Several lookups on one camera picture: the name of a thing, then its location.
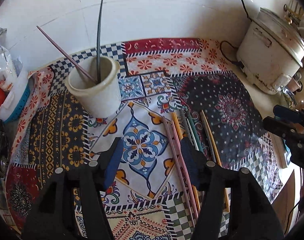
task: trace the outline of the white ceramic cup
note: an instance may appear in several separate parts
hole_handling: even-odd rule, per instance
[[[101,83],[94,84],[89,78],[72,69],[65,80],[69,92],[76,96],[82,106],[95,118],[112,115],[121,104],[117,73],[120,64],[110,57],[101,56]],[[96,79],[96,57],[81,61],[79,65]]]

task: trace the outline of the screw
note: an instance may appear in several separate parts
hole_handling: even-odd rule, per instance
[[[208,166],[208,167],[214,167],[215,166],[215,162],[213,162],[213,161],[208,161],[208,162],[206,162],[206,165]]]
[[[90,167],[95,167],[97,164],[98,164],[97,161],[90,161],[90,162],[89,162],[89,166],[90,166]]]
[[[249,169],[247,169],[247,168],[241,168],[241,172],[242,172],[243,174],[248,174],[250,171],[249,171]]]
[[[62,171],[63,171],[62,167],[58,167],[58,168],[55,169],[56,174],[60,174],[60,173],[62,173]]]

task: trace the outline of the patterned tablecloth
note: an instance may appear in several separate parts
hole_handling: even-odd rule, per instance
[[[101,198],[116,239],[190,239],[191,217],[162,116],[189,110],[204,154],[211,159],[198,112],[207,113],[223,165],[248,167],[272,202],[282,187],[272,141],[240,80],[229,70],[219,42],[193,38],[150,39],[102,46],[120,62],[122,103],[107,118],[90,116],[63,84],[68,59],[31,72],[35,90],[21,114],[6,179],[7,204],[22,230],[34,199],[57,167],[71,170],[96,160],[115,137],[124,153],[113,184]],[[96,56],[94,49],[72,55]],[[79,233],[86,236],[74,189]],[[224,213],[220,235],[229,214]]]

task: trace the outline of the rice cooker lid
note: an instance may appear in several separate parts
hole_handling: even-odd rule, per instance
[[[284,48],[284,50],[298,63],[300,67],[302,67],[301,60],[297,57],[297,55],[294,53],[293,49],[291,49],[287,44],[283,42],[283,40],[276,35],[275,32],[270,30],[261,20],[259,19],[251,19],[255,24],[257,24],[259,27],[261,27],[265,32],[267,32],[281,47]]]
[[[270,19],[276,22],[281,28],[286,29],[291,34],[291,36],[295,39],[295,41],[299,44],[299,46],[304,50],[304,42],[302,38],[291,25],[289,25],[286,21],[282,20],[276,13],[274,13],[269,9],[260,8],[260,11],[267,14],[270,17]]]

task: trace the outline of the rice cooker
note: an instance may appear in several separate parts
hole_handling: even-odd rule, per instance
[[[304,42],[286,21],[260,8],[237,51],[237,59],[250,83],[274,95],[302,67]]]

